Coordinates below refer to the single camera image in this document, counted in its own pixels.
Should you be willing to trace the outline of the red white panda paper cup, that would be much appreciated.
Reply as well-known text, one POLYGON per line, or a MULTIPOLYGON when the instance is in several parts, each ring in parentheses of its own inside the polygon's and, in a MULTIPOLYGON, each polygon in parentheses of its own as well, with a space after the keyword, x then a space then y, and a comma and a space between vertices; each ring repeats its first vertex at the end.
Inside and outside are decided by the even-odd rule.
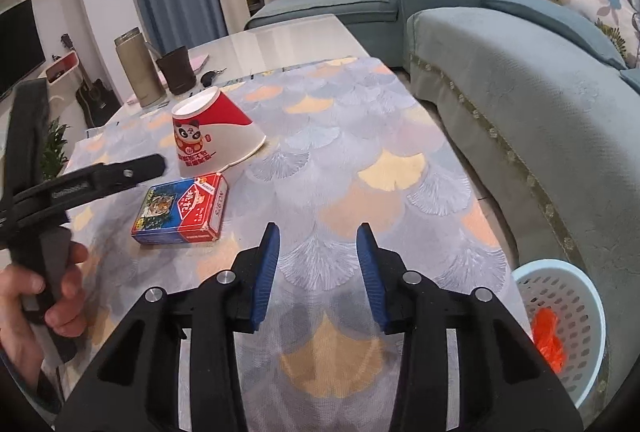
POLYGON ((256 153, 267 136, 219 87, 171 109, 181 177, 221 173, 256 153))

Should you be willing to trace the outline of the green potted plant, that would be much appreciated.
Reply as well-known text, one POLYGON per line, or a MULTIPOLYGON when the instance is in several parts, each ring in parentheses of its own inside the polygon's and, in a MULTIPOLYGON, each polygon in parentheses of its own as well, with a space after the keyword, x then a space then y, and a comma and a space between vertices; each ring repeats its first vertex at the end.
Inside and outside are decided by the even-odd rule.
POLYGON ((68 125, 61 123, 59 119, 49 123, 41 160, 42 176, 46 181, 58 177, 68 162, 65 153, 67 127, 68 125))

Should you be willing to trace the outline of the white red wall shelf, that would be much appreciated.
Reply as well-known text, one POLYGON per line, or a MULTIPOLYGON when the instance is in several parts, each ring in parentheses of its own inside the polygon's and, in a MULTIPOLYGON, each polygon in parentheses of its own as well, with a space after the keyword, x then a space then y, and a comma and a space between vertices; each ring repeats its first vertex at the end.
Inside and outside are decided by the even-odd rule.
POLYGON ((39 78, 45 78, 49 85, 58 83, 60 80, 73 77, 79 71, 79 59, 77 52, 71 50, 63 57, 54 60, 50 66, 42 70, 39 78))

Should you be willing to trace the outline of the dark brown cup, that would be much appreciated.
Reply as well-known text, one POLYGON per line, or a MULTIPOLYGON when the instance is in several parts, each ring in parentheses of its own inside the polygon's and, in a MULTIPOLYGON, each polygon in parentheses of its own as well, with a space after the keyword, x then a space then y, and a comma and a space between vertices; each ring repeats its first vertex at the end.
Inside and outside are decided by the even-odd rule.
POLYGON ((196 85, 196 76, 192 69, 189 51, 186 46, 174 49, 156 59, 156 65, 165 77, 169 92, 179 96, 190 92, 196 85))

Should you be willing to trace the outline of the gold thermos bottle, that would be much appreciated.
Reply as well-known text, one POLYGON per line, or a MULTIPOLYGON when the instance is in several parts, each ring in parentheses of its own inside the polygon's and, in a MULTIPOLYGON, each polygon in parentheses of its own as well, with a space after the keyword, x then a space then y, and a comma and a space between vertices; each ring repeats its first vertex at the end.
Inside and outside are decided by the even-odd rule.
POLYGON ((162 102, 166 98, 165 88, 160 84, 157 69, 140 28, 132 28, 118 36, 114 45, 122 69, 141 108, 162 102))

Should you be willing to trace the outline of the orange plastic bag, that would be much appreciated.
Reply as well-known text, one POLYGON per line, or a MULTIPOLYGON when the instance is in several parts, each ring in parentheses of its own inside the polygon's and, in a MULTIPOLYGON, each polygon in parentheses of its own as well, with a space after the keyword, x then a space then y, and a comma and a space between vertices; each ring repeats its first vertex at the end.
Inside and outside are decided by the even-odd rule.
POLYGON ((558 315, 548 307, 537 311, 532 323, 536 348, 556 374, 563 370, 566 362, 566 354, 558 334, 558 326, 558 315))

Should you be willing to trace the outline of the blue red card box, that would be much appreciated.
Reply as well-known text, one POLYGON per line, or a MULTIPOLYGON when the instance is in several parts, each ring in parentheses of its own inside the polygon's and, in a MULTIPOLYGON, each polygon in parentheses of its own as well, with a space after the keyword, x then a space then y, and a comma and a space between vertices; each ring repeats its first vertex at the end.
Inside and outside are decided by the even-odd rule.
POLYGON ((206 174, 152 186, 131 227, 142 245, 213 242, 219 238, 229 186, 206 174))

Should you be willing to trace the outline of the light blue waste basket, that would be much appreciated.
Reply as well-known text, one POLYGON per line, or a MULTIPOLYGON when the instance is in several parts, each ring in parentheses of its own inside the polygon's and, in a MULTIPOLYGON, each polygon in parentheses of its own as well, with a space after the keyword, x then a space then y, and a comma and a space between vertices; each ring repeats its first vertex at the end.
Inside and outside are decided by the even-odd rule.
POLYGON ((559 259, 527 263, 514 270, 513 278, 530 326, 543 307, 558 315, 566 362, 556 375, 573 403, 582 406, 596 384, 605 351, 606 322, 598 290, 581 269, 559 259))

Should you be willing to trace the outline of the black television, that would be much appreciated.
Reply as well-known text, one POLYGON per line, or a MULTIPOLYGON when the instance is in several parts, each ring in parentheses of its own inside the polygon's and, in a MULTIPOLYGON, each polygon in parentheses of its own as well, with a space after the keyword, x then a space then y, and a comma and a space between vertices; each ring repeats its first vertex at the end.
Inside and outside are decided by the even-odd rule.
POLYGON ((2 12, 0 24, 0 92, 5 96, 46 61, 32 0, 2 12))

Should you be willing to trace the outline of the teal blue sofa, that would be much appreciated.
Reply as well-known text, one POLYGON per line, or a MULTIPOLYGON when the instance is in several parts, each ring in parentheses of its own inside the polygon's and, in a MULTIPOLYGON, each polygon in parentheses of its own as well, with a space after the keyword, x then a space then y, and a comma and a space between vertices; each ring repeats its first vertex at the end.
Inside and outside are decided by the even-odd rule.
POLYGON ((600 295, 604 358, 588 406, 639 387, 639 93, 586 18, 548 0, 391 0, 397 61, 497 202, 515 256, 562 259, 600 295))

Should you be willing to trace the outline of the black car key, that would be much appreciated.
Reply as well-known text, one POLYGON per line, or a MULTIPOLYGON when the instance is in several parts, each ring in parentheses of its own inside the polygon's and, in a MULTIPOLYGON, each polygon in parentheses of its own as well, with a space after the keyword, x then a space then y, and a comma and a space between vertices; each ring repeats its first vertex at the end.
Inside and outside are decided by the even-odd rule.
POLYGON ((226 68, 209 70, 204 72, 201 76, 201 85, 204 88, 209 88, 210 86, 213 86, 215 83, 215 80, 217 80, 218 77, 224 74, 224 72, 226 72, 226 68))

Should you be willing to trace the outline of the teal chaise ottoman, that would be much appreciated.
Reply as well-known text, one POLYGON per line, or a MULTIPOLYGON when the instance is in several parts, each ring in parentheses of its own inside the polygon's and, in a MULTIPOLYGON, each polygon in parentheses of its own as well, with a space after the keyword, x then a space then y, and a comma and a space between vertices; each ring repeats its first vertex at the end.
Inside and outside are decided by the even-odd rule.
POLYGON ((370 56, 390 68, 404 63, 404 41, 396 0, 274 0, 246 22, 245 30, 333 14, 370 56))

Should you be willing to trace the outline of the patterned fan-print tablecloth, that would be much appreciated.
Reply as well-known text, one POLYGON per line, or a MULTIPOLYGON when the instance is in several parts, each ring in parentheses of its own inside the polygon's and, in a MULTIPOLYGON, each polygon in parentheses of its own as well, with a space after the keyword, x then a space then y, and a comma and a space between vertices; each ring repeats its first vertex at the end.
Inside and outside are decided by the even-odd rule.
POLYGON ((251 75, 226 95, 266 134, 224 174, 218 240, 145 248, 130 230, 138 187, 73 210, 89 251, 82 265, 89 331, 62 371, 73 389, 142 292, 199 285, 279 226, 280 259, 267 316, 235 339, 254 431, 384 431, 401 337, 375 325, 356 253, 368 223, 382 247, 442 287, 494 291, 526 317, 486 198, 431 115, 384 64, 346 58, 251 75))

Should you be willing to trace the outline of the black acoustic guitar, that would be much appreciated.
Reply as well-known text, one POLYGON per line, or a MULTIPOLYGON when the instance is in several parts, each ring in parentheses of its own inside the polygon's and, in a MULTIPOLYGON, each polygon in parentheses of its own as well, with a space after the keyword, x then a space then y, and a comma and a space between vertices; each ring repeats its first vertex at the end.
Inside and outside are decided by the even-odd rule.
POLYGON ((67 33, 61 36, 62 45, 75 54, 73 63, 65 63, 64 71, 72 71, 73 66, 80 72, 81 81, 75 97, 84 112, 88 129, 96 129, 106 122, 119 110, 122 105, 114 90, 106 87, 102 80, 91 80, 84 65, 81 63, 73 41, 67 33))

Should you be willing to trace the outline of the floral cushion near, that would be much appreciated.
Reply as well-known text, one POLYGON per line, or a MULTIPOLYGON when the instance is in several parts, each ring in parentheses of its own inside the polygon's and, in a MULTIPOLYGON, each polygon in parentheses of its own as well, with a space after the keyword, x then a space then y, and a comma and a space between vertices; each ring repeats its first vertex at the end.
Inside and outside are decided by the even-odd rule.
POLYGON ((624 0, 623 20, 626 62, 630 69, 639 66, 639 0, 624 0))

